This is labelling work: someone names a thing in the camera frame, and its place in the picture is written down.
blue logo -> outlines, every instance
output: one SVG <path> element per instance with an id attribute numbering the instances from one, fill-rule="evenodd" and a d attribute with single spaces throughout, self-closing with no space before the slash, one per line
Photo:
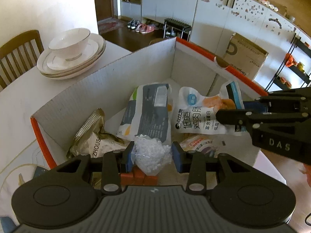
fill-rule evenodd
<path id="1" fill-rule="evenodd" d="M 197 97 L 194 94 L 189 94 L 188 95 L 188 104 L 194 105 L 196 103 L 197 103 Z"/>

bowl rim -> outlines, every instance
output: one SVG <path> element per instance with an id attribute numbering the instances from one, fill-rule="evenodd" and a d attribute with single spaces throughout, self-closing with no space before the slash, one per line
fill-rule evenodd
<path id="1" fill-rule="evenodd" d="M 74 43 L 74 44 L 72 44 L 72 45 L 69 45 L 69 46 L 66 46 L 66 47 L 63 47 L 63 48 L 53 49 L 53 48 L 50 48 L 50 44 L 51 44 L 51 42 L 57 37 L 57 36 L 55 36 L 55 37 L 50 41 L 48 48 L 49 48 L 50 50 L 52 50 L 52 51 L 62 50 L 62 49 L 65 49 L 65 48 L 74 46 L 74 45 L 80 43 L 80 42 L 83 41 L 83 40 L 86 40 L 86 39 L 90 36 L 90 34 L 91 34 L 91 31 L 90 31 L 88 28 L 72 28 L 72 29 L 66 30 L 66 31 L 64 31 L 64 32 L 61 32 L 60 34 L 65 33 L 65 32 L 69 32 L 69 31 L 71 31 L 71 30 L 76 30 L 76 29 L 88 30 L 88 31 L 89 31 L 89 34 L 88 34 L 84 39 L 80 40 L 80 41 L 77 42 L 77 43 Z"/>

bowl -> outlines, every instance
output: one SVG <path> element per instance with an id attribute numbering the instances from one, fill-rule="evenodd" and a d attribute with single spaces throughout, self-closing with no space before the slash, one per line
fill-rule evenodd
<path id="1" fill-rule="evenodd" d="M 90 30 L 85 28 L 75 28 L 60 33 L 49 43 L 49 49 L 57 57 L 68 61 L 79 58 L 86 48 Z"/>

pink slipper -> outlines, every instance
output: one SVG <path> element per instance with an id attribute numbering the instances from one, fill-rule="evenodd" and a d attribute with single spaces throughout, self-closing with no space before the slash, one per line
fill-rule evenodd
<path id="1" fill-rule="evenodd" d="M 136 32 L 140 32 L 140 31 L 143 29 L 144 26 L 145 26 L 144 23 L 140 23 L 140 24 L 137 26 L 137 28 L 135 29 L 135 31 L 136 31 Z"/>
<path id="2" fill-rule="evenodd" d="M 145 25 L 145 26 L 141 29 L 140 33 L 141 33 L 141 34 L 146 34 L 146 33 L 153 32 L 154 30 L 155 30 L 154 26 Z"/>

chair backrest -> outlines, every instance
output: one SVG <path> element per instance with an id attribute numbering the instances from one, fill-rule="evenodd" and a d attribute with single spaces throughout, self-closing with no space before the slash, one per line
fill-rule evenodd
<path id="1" fill-rule="evenodd" d="M 37 30 L 23 32 L 0 47 L 0 87 L 4 89 L 34 67 L 43 50 Z"/>

